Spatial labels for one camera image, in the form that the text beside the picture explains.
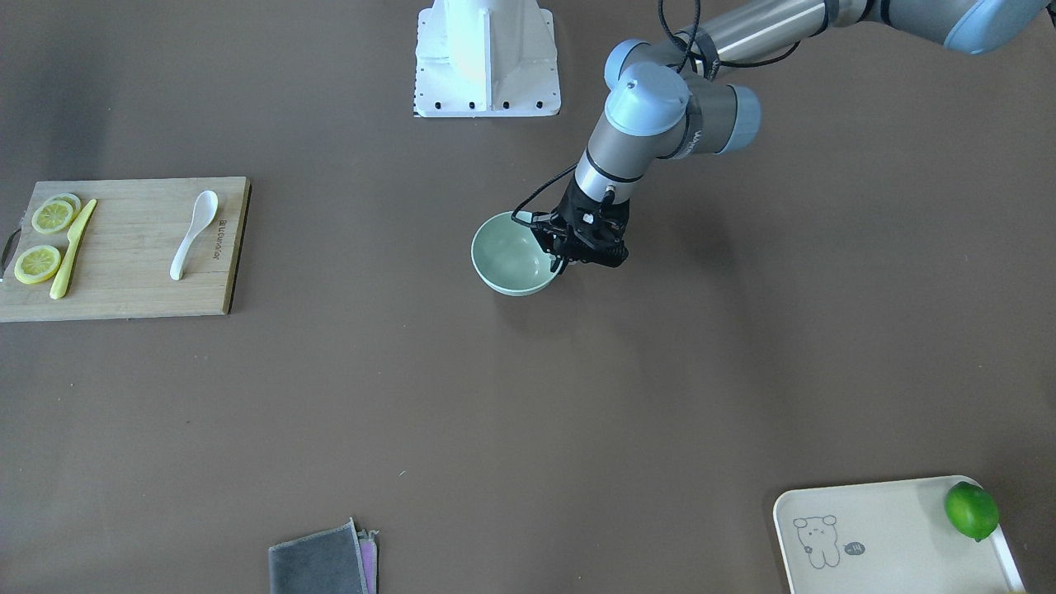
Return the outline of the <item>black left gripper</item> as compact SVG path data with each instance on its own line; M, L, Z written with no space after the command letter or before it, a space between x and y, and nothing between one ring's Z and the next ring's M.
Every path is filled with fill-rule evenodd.
M612 191L593 200L572 180L554 210L532 215L532 233L540 248L557 256L549 267L552 275L573 261L615 268L629 256L624 241L629 216L630 200L615 203Z

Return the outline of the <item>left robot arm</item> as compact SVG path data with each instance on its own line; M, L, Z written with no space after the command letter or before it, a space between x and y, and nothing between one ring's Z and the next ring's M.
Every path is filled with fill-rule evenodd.
M750 1L665 31L662 44L629 39L607 57L610 93L559 205L549 214L517 207L512 219L552 274L573 262L621 266L631 194L652 162L734 152L761 128L761 103L746 87L717 82L724 70L775 64L804 39L860 22L982 55L1041 12L1053 14L1052 1Z

